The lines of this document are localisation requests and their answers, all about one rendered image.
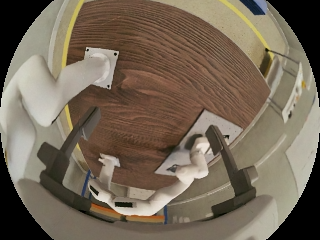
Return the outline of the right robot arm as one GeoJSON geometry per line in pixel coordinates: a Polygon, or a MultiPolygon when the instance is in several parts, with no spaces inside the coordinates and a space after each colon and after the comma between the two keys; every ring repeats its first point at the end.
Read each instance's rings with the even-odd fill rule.
{"type": "Polygon", "coordinates": [[[101,163],[104,163],[100,172],[100,181],[89,180],[88,188],[97,200],[108,203],[116,212],[123,213],[123,215],[131,215],[132,213],[132,215],[151,216],[169,201],[179,196],[181,192],[184,192],[195,177],[200,179],[200,177],[208,175],[207,163],[205,163],[204,153],[201,149],[193,151],[189,157],[191,157],[191,164],[180,165],[176,169],[176,176],[179,177],[179,180],[169,187],[157,189],[147,200],[124,196],[116,197],[115,193],[111,192],[111,177],[117,161],[108,156],[104,156],[103,160],[99,159],[101,163]]]}

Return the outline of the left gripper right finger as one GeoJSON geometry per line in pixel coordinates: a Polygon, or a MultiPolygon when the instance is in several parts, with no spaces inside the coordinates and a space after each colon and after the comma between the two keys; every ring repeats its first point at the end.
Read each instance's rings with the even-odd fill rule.
{"type": "Polygon", "coordinates": [[[221,155],[223,157],[229,181],[231,181],[233,191],[235,191],[233,199],[212,205],[213,219],[216,219],[216,217],[223,216],[225,213],[235,211],[241,205],[248,203],[249,200],[255,199],[257,192],[256,187],[252,187],[252,183],[259,179],[259,173],[257,173],[255,165],[237,169],[231,149],[229,149],[227,141],[221,135],[217,125],[209,125],[207,131],[205,131],[205,136],[207,136],[208,143],[211,145],[213,156],[221,155]]]}

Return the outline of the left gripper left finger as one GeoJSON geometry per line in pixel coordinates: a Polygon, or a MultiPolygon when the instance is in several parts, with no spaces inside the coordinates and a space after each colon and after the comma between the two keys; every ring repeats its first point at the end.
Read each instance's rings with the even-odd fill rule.
{"type": "Polygon", "coordinates": [[[47,188],[57,199],[60,199],[63,203],[69,205],[69,207],[85,213],[85,215],[89,215],[92,201],[87,199],[87,197],[77,195],[71,189],[65,188],[63,180],[65,172],[68,169],[69,157],[71,157],[76,144],[79,143],[80,137],[88,140],[100,119],[100,107],[89,108],[83,117],[77,121],[77,124],[73,127],[60,149],[44,141],[39,151],[37,151],[37,159],[47,167],[41,169],[39,184],[47,188]]]}

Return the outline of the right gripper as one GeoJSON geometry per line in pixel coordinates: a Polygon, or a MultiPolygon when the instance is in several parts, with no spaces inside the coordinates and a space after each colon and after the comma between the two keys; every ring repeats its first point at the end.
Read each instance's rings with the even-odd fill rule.
{"type": "MultiPolygon", "coordinates": [[[[199,151],[199,149],[204,153],[209,147],[211,147],[211,145],[209,145],[207,137],[197,137],[189,155],[191,155],[193,151],[199,151]]],[[[205,152],[205,155],[207,155],[207,152],[205,152]]]]}

